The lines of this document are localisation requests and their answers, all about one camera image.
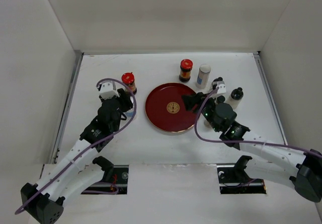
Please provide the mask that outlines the silver lid blue label jar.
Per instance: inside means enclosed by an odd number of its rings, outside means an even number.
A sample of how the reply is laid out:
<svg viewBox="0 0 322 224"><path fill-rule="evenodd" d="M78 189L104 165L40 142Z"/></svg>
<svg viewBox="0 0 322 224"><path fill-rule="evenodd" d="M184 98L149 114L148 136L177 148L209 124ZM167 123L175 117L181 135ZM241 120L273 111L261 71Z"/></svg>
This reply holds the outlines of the silver lid blue label jar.
<svg viewBox="0 0 322 224"><path fill-rule="evenodd" d="M133 100L132 96L130 96L130 100L131 100L131 103L132 103L132 108L125 112L125 116L127 118L131 118L133 116L133 114L134 114L134 100Z"/></svg>

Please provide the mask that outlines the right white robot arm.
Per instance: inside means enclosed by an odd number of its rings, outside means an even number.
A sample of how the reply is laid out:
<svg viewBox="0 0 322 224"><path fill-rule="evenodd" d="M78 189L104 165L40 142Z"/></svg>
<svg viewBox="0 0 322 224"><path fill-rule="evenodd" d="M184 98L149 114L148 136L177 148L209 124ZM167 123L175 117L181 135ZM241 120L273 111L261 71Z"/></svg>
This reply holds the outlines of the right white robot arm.
<svg viewBox="0 0 322 224"><path fill-rule="evenodd" d="M210 94L183 95L187 111L203 115L215 132L218 143L245 152L233 167L238 181L263 179L295 190L303 198L321 202L321 153L289 145L269 143L236 121L237 114L227 103L216 104Z"/></svg>

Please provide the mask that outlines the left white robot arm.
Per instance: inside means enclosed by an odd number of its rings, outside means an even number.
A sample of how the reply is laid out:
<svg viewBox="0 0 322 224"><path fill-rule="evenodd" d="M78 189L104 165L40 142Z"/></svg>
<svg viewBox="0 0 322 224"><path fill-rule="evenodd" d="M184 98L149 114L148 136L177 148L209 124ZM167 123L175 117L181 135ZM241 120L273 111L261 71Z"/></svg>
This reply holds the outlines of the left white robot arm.
<svg viewBox="0 0 322 224"><path fill-rule="evenodd" d="M68 202L97 182L108 183L114 165L101 151L124 130L125 112L137 110L133 93L112 90L102 97L97 116L81 133L71 150L47 175L35 184L26 183L21 189L22 206L16 214L26 211L38 223L56 223Z"/></svg>

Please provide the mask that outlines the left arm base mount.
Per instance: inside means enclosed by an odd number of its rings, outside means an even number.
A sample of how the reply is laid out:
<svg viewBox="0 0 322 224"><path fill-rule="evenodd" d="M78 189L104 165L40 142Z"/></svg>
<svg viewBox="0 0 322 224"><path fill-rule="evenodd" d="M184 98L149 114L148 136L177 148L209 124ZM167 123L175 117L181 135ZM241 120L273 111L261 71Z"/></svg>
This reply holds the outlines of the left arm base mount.
<svg viewBox="0 0 322 224"><path fill-rule="evenodd" d="M97 157L93 164L104 172L100 181L92 184L82 194L85 195L124 195L127 194L129 166L114 165L104 157Z"/></svg>

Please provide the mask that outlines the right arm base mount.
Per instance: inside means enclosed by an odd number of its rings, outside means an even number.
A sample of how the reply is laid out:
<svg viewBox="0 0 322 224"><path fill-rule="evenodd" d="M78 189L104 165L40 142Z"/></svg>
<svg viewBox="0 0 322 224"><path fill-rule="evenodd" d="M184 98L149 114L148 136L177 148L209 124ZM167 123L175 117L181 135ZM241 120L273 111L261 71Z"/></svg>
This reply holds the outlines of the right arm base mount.
<svg viewBox="0 0 322 224"><path fill-rule="evenodd" d="M251 179L245 172L250 156L241 156L232 164L218 164L217 176L221 194L266 194L262 179Z"/></svg>

